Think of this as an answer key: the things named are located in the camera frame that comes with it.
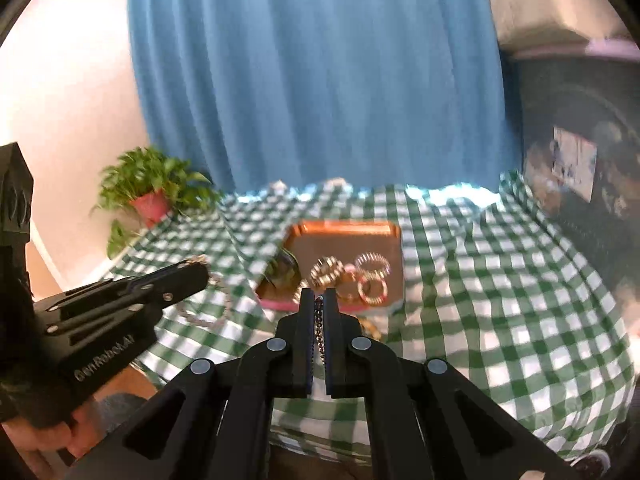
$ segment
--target green and white checkered tablecloth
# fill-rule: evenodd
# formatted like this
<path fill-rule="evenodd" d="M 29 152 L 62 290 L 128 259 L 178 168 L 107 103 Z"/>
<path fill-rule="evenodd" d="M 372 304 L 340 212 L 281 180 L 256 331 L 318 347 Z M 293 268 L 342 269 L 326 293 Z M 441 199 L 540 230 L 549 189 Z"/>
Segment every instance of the green and white checkered tablecloth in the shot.
<path fill-rule="evenodd" d="M 234 307 L 217 333 L 190 326 L 169 307 L 157 326 L 158 343 L 138 363 L 168 381 L 194 358 L 222 362 L 272 336 L 280 314 L 263 311 L 253 288 L 290 224 L 391 220 L 402 231 L 406 301 L 390 316 L 372 318 L 383 341 L 407 359 L 446 358 L 563 458 L 593 449 L 625 417 L 634 381 L 612 295 L 518 173 L 503 178 L 498 202 L 484 209 L 470 198 L 437 203 L 439 195 L 325 184 L 229 196 L 216 213 L 165 219 L 113 276 L 205 254 L 232 285 Z M 223 295 L 208 288 L 186 306 L 215 320 Z M 368 462 L 364 402 L 328 398 L 323 372 L 316 358 L 311 399 L 276 400 L 272 440 L 329 459 Z"/>

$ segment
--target potted plant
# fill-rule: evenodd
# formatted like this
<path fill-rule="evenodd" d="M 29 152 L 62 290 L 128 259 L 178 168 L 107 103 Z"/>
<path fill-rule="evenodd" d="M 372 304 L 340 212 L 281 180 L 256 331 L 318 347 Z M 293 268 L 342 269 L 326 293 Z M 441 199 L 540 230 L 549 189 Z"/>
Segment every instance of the potted plant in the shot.
<path fill-rule="evenodd" d="M 190 171 L 190 163 L 166 156 L 157 148 L 135 148 L 118 157 L 118 164 L 102 170 L 97 206 L 108 210 L 135 212 L 153 227 L 169 211 L 206 211 L 220 199 L 203 174 Z M 120 252 L 135 236 L 119 220 L 111 224 L 107 245 L 109 257 Z"/>

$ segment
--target red flower pot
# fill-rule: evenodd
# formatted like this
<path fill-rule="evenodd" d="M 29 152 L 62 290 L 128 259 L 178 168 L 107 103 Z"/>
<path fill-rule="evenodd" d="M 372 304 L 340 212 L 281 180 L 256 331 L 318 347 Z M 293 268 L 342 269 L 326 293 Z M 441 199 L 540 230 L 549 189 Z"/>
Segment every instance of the red flower pot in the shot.
<path fill-rule="evenodd" d="M 152 191 L 129 202 L 151 228 L 162 220 L 164 215 L 171 211 L 171 206 L 164 196 L 164 191 Z"/>

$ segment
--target blue curtain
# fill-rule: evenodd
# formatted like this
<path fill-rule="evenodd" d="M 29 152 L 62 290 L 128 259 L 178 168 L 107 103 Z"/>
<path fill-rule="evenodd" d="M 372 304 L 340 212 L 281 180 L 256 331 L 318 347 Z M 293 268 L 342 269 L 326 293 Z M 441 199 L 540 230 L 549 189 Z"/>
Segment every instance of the blue curtain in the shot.
<path fill-rule="evenodd" d="M 488 0 L 129 0 L 129 27 L 151 141 L 222 189 L 522 164 Z"/>

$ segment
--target metal rivet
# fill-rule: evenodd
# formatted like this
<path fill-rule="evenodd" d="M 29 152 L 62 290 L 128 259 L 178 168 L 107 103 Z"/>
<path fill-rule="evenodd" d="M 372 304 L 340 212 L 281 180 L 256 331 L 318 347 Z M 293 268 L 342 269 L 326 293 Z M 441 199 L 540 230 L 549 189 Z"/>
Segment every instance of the metal rivet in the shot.
<path fill-rule="evenodd" d="M 278 352 L 280 350 L 284 350 L 287 347 L 287 342 L 284 339 L 280 339 L 279 337 L 274 337 L 267 341 L 267 348 L 272 352 Z"/>
<path fill-rule="evenodd" d="M 194 374 L 202 375 L 210 370 L 211 363 L 206 359 L 196 359 L 189 368 Z"/>
<path fill-rule="evenodd" d="M 351 340 L 351 346 L 353 346 L 356 350 L 369 350 L 371 348 L 371 339 L 368 337 L 354 337 Z"/>
<path fill-rule="evenodd" d="M 432 359 L 427 363 L 427 368 L 432 374 L 443 374 L 447 371 L 447 364 L 442 359 Z"/>

